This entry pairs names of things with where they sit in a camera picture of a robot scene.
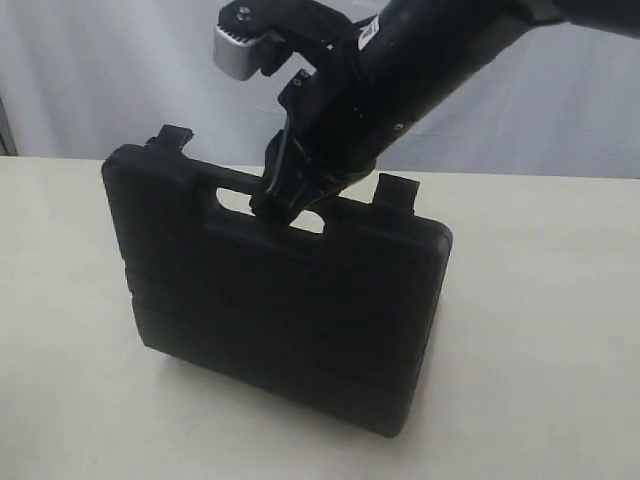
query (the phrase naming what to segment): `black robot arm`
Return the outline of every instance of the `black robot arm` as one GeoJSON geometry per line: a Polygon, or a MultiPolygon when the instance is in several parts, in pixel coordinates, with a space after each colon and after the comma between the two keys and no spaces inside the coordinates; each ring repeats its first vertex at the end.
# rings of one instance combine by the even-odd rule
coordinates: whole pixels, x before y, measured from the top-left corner
{"type": "Polygon", "coordinates": [[[378,156],[529,30],[570,21],[640,36],[637,0],[391,0],[353,23],[313,0],[236,0],[220,12],[215,59],[246,80],[294,52],[300,71],[279,102],[266,149],[259,218],[287,224],[366,177],[378,156]]]}

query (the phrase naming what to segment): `black plastic case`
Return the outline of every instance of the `black plastic case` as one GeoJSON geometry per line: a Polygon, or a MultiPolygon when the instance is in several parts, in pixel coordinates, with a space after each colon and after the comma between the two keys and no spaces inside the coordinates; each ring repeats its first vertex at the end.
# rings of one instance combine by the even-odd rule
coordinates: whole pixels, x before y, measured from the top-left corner
{"type": "Polygon", "coordinates": [[[417,218],[418,184],[381,175],[373,204],[314,209],[322,234],[217,201],[258,178],[126,145],[103,177],[145,345],[383,436],[407,418],[451,251],[417,218]]]}

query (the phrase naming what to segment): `screw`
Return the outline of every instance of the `screw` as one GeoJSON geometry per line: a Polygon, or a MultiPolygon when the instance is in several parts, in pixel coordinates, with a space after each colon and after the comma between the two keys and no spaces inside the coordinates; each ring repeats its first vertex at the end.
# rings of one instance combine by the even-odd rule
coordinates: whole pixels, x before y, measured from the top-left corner
{"type": "Polygon", "coordinates": [[[241,22],[248,22],[251,20],[251,9],[249,7],[238,8],[238,15],[236,15],[236,18],[241,22]]]}

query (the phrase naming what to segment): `table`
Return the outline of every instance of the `table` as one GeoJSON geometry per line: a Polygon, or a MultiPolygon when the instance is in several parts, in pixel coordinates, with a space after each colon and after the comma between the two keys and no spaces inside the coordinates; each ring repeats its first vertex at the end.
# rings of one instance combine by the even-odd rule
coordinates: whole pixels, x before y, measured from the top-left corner
{"type": "Polygon", "coordinates": [[[143,348],[99,167],[0,160],[3,480],[640,477],[638,181],[403,174],[455,247],[385,440],[143,348]]]}

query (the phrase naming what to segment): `white curtain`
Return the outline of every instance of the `white curtain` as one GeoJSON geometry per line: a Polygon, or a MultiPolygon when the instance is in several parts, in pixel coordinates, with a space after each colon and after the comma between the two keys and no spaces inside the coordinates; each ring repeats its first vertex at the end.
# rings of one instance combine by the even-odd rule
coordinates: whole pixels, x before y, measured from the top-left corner
{"type": "MultiPolygon", "coordinates": [[[[0,96],[23,155],[105,158],[163,123],[188,153],[262,164],[300,64],[238,83],[211,61],[224,0],[0,0],[0,96]]],[[[333,0],[354,19],[386,0],[333,0]]],[[[640,41],[538,30],[381,161],[427,171],[640,177],[640,41]]]]}

